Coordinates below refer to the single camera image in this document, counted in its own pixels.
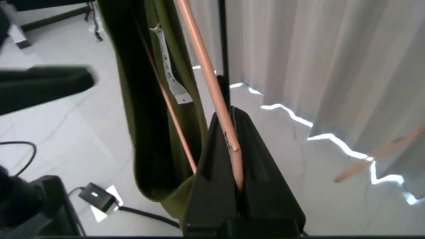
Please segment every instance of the black baseboard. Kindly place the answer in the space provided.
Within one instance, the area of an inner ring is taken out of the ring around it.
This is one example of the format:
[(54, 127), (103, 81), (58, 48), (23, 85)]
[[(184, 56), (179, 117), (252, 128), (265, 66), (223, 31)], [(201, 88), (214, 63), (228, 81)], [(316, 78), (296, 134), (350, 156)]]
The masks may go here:
[(24, 48), (31, 46), (31, 43), (28, 40), (23, 40), (21, 42), (17, 42), (16, 45), (19, 47), (19, 49), (22, 50)]
[(31, 30), (37, 29), (39, 27), (43, 27), (43, 26), (46, 26), (46, 25), (49, 25), (49, 24), (52, 24), (52, 23), (57, 23), (59, 21), (68, 19), (70, 17), (75, 17), (77, 15), (83, 14), (83, 13), (87, 12), (87, 9), (88, 9), (87, 6), (81, 7), (79, 9), (75, 9), (75, 10), (72, 10), (72, 11), (69, 11), (69, 12), (66, 12), (66, 13), (62, 13), (62, 14), (53, 16), (53, 17), (48, 17), (46, 19), (41, 19), (41, 20), (35, 21), (33, 23), (28, 23), (28, 24), (22, 25), (21, 28), (22, 28), (22, 31), (24, 31), (24, 32), (31, 31)]

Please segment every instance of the curtain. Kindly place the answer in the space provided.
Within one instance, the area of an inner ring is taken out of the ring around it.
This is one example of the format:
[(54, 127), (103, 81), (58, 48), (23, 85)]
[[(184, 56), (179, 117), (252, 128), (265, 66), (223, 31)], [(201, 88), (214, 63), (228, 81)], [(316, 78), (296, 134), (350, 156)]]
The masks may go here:
[[(220, 74), (217, 4), (191, 1)], [(231, 0), (226, 13), (231, 84), (312, 122), (311, 139), (332, 133), (368, 154), (425, 123), (425, 1)], [(378, 160), (377, 178), (401, 175), (422, 198), (424, 144), (421, 135)]]

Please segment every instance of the green garment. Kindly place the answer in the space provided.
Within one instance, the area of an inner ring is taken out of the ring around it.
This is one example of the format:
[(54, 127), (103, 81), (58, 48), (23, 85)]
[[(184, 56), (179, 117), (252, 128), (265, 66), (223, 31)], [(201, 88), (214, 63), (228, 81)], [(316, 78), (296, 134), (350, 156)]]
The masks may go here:
[[(181, 220), (193, 174), (133, 17), (141, 27), (193, 159), (198, 163), (207, 136), (207, 124), (174, 2), (100, 0), (98, 4), (116, 53), (126, 117), (135, 148), (136, 184), (145, 197), (160, 202), (172, 217)], [(164, 31), (174, 77), (191, 95), (192, 103), (177, 104), (168, 89), (159, 41), (149, 30), (158, 23)]]

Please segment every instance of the floor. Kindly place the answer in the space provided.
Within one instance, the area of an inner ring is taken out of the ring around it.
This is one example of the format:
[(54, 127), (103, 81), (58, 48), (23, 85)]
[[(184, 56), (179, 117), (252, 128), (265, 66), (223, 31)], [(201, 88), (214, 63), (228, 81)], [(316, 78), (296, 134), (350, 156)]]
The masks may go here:
[[(126, 206), (169, 215), (143, 197), (133, 181), (133, 149), (128, 134), (114, 52), (96, 42), (90, 23), (73, 17), (27, 33), (33, 44), (19, 50), (8, 41), (0, 67), (34, 64), (88, 64), (98, 83), (86, 92), (0, 116), (0, 141), (27, 140), (38, 146), (26, 180), (59, 175), (70, 191), (89, 182), (114, 185)], [(194, 70), (207, 121), (214, 108), (200, 70)], [(372, 185), (368, 171), (341, 184), (333, 178), (354, 162), (329, 140), (306, 141), (309, 128), (287, 112), (263, 110), (262, 96), (248, 87), (231, 90), (232, 104), (247, 112), (278, 164), (307, 217), (310, 235), (425, 234), (425, 204), (409, 205), (392, 183)], [(25, 146), (0, 148), (0, 164), (16, 173), (28, 160)], [(162, 222), (126, 212), (113, 212), (97, 222), (92, 209), (71, 195), (87, 235), (180, 236)]]

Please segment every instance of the clothing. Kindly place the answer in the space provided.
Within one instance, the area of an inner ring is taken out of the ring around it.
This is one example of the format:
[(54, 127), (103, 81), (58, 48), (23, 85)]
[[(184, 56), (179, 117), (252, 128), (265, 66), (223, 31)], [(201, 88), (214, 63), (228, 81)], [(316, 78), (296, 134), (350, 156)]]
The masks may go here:
[[(205, 144), (207, 123), (174, 2), (103, 0), (98, 4), (117, 57), (126, 117), (135, 148), (136, 184), (145, 197), (160, 202), (172, 217), (182, 219), (193, 174), (135, 22), (149, 45), (160, 81), (197, 163)], [(191, 103), (178, 104), (168, 89), (160, 44), (155, 33), (149, 30), (158, 23), (165, 35), (174, 77), (191, 95)]]

